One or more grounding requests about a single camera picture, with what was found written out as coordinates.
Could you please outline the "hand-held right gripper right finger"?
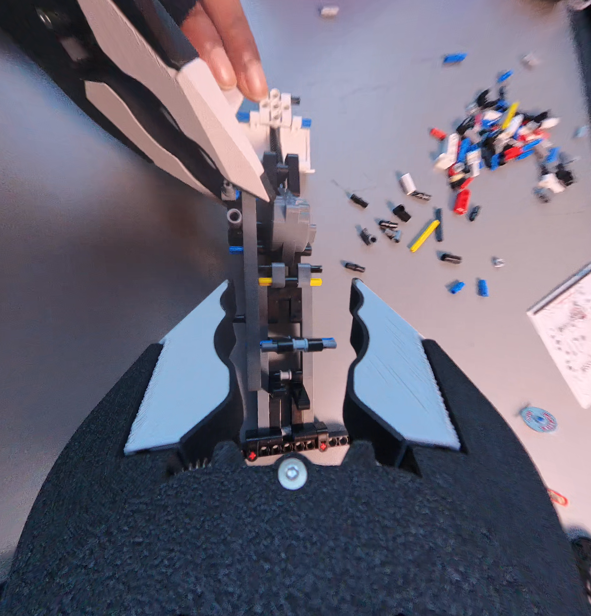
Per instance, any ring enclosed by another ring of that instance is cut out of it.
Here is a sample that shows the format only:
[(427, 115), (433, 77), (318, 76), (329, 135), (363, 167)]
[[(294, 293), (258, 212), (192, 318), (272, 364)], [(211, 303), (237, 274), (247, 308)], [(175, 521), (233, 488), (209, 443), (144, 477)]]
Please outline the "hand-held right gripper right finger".
[(379, 465), (416, 465), (415, 448), (461, 450), (424, 339), (359, 278), (350, 287), (344, 424)]

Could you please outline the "yellow toy brick axle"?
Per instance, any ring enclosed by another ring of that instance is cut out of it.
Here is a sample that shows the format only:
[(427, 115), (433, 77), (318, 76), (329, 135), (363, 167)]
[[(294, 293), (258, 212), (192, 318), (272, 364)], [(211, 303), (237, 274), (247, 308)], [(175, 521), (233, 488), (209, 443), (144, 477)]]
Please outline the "yellow toy brick axle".
[(409, 245), (409, 252), (415, 253), (422, 247), (422, 245), (427, 241), (427, 239), (434, 233), (435, 227), (437, 226), (437, 222), (435, 219), (432, 219), (420, 233), (413, 239), (413, 241)]

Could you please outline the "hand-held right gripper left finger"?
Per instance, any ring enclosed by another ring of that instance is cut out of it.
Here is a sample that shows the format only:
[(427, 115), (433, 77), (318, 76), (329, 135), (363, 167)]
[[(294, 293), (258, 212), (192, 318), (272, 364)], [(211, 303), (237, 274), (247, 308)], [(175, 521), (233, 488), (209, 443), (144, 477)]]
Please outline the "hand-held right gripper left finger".
[(178, 450), (210, 458), (219, 442), (240, 444), (242, 395), (230, 359), (235, 311), (226, 280), (165, 335), (124, 455)]

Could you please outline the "white printed sticker sheet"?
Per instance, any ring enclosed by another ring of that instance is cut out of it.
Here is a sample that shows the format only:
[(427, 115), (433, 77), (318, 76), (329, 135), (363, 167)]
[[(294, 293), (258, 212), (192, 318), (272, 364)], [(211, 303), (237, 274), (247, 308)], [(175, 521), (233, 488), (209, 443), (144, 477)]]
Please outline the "white printed sticker sheet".
[(583, 409), (591, 407), (591, 262), (527, 311)]

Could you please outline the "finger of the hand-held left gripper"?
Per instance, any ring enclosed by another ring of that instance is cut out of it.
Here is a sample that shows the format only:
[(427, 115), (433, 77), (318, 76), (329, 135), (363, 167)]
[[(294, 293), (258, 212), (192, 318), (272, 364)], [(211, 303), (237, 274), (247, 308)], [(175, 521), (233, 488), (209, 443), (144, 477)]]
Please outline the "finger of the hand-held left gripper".
[(221, 176), (263, 201), (271, 187), (210, 68), (160, 1), (79, 1), (101, 50), (151, 92)]
[(114, 124), (151, 162), (192, 189), (221, 200), (220, 187), (209, 189), (176, 156), (165, 149), (134, 116), (120, 96), (103, 82), (85, 81), (86, 98)]

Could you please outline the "round blue printed disc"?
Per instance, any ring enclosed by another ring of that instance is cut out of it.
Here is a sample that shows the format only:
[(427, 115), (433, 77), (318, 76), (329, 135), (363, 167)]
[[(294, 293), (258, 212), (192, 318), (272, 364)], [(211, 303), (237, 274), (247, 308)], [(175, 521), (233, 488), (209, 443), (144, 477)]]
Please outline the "round blue printed disc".
[(521, 409), (520, 417), (530, 429), (540, 434), (551, 434), (558, 429), (556, 418), (548, 411), (535, 406)]

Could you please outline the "person's left hand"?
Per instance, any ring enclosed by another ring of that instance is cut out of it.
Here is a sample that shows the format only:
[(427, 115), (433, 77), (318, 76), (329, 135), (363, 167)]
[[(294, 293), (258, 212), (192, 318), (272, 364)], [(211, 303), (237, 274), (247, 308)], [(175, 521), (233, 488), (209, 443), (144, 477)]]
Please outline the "person's left hand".
[(240, 1), (197, 1), (181, 30), (222, 90), (253, 102), (269, 93), (259, 51)]

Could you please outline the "toy brick vehicle chassis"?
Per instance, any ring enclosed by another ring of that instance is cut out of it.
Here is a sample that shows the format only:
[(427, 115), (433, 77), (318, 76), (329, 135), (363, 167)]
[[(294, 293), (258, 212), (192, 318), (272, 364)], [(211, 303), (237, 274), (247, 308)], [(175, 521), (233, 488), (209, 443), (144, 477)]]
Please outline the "toy brick vehicle chassis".
[(311, 121), (297, 115), (300, 97), (269, 90), (257, 110), (236, 119), (261, 156), (270, 201), (224, 189), (230, 253), (243, 258), (245, 383), (256, 396), (256, 426), (245, 432), (245, 460), (306, 451), (324, 453), (350, 443), (344, 429), (329, 429), (314, 409), (314, 357), (337, 348), (333, 337), (313, 334), (313, 290), (322, 266), (312, 255), (316, 226), (301, 196), (300, 176), (312, 174)]

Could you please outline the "pile of small toy bricks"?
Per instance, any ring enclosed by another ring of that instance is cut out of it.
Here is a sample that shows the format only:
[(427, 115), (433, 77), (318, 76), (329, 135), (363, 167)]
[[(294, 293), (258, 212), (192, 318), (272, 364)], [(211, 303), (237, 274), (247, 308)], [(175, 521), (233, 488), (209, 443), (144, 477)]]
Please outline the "pile of small toy bricks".
[(510, 102), (504, 86), (498, 88), (496, 97), (484, 89), (469, 104), (461, 122), (445, 132), (445, 140), (431, 137), (441, 147), (435, 168), (445, 173), (455, 201), (460, 189), (468, 188), (472, 197), (471, 185), (483, 170), (499, 171), (511, 163), (533, 159), (538, 168), (534, 195), (548, 203), (577, 182), (574, 159), (551, 138), (559, 123), (560, 118), (550, 110), (528, 112), (519, 102)]

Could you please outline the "grey desk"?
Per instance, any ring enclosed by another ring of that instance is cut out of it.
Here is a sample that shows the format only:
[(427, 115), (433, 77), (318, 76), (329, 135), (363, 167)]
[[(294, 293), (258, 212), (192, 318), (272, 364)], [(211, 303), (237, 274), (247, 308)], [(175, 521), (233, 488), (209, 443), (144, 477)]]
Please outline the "grey desk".
[[(324, 267), (316, 335), (338, 358), (316, 369), (334, 381), (315, 394), (324, 417), (341, 411), (353, 350), (351, 275), (436, 340), (515, 430), (572, 534), (591, 535), (591, 407), (575, 400), (527, 310), (591, 260), (591, 31), (585, 15), (536, 1), (246, 1), (269, 81), (301, 96), (312, 119), (314, 255)], [(446, 54), (467, 52), (457, 65)], [(430, 127), (459, 121), (468, 100), (514, 70), (522, 104), (561, 118), (554, 141), (576, 157), (574, 186), (550, 204), (532, 192), (524, 160), (483, 173), (475, 222), (448, 214), (437, 243), (406, 243), (436, 206), (449, 206), (432, 169)], [(424, 202), (405, 195), (410, 173)], [(369, 206), (351, 202), (355, 193)], [(392, 208), (403, 204), (402, 222)], [(378, 221), (402, 231), (394, 243)], [(107, 135), (0, 30), (0, 581), (33, 501), (58, 454), (91, 409), (151, 344), (227, 277), (222, 208), (142, 161)], [(367, 246), (361, 228), (377, 236)], [(504, 259), (494, 268), (492, 258)], [(490, 296), (477, 295), (477, 280)], [(456, 295), (446, 289), (465, 282)], [(558, 422), (540, 434), (520, 411)]]

